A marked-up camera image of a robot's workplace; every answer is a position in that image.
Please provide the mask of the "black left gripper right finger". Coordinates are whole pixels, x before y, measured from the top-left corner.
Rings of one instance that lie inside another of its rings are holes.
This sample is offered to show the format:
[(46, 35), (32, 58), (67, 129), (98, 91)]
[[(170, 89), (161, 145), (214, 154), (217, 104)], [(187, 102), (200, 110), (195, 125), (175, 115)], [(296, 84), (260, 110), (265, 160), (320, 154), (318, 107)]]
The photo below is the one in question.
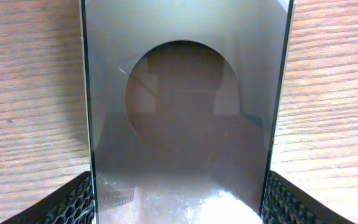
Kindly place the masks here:
[(263, 224), (353, 224), (272, 170), (266, 179), (260, 217)]

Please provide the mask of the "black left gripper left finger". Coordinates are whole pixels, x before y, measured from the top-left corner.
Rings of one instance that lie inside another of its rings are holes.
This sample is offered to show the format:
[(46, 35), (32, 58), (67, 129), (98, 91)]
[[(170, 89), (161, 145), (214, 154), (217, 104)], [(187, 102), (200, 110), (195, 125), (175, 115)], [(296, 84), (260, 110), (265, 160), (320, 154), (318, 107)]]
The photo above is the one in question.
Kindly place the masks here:
[(91, 181), (91, 172), (83, 172), (2, 224), (91, 224), (94, 219)]

